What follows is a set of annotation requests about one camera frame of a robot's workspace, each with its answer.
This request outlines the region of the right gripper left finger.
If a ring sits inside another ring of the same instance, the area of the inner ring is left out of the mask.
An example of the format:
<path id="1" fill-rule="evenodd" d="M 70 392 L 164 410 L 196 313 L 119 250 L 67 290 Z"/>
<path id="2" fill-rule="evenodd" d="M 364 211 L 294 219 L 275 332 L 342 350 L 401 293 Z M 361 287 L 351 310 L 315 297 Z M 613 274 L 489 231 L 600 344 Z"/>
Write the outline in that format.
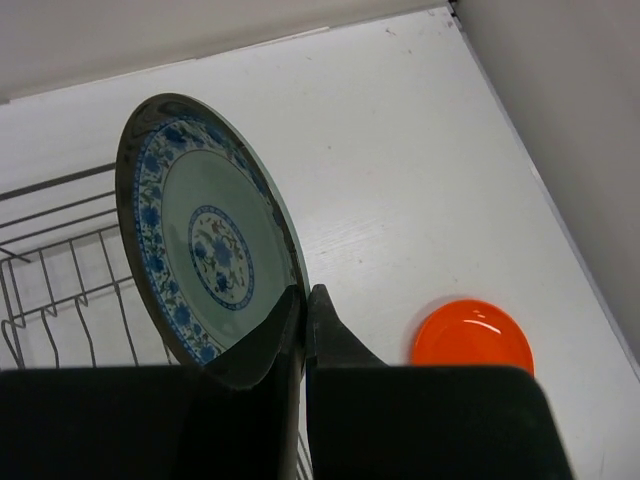
<path id="1" fill-rule="evenodd" d="M 203 371 L 227 388 L 253 388 L 268 374 L 285 343 L 289 327 L 296 326 L 299 316 L 300 291 L 290 285 L 257 327 L 208 362 Z"/>

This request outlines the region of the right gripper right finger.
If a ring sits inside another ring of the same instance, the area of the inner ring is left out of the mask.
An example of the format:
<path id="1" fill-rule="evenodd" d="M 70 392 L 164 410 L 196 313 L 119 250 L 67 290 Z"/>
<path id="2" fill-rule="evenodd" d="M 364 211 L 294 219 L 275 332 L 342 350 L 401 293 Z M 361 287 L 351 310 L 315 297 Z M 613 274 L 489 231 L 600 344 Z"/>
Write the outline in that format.
<path id="1" fill-rule="evenodd" d="M 340 320 L 324 284 L 308 298 L 305 347 L 308 368 L 386 367 Z"/>

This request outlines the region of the blue floral green plate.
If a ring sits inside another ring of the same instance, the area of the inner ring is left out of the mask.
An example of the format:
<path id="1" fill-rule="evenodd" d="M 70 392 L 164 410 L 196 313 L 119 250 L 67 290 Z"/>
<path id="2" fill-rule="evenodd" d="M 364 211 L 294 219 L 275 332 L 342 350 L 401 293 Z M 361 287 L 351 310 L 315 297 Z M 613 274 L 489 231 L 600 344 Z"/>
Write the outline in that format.
<path id="1" fill-rule="evenodd" d="M 309 291 L 298 235 L 261 159 L 222 115 L 178 93 L 144 100 L 120 137 L 126 258 L 162 340 L 203 366 L 255 330 L 289 286 Z"/>

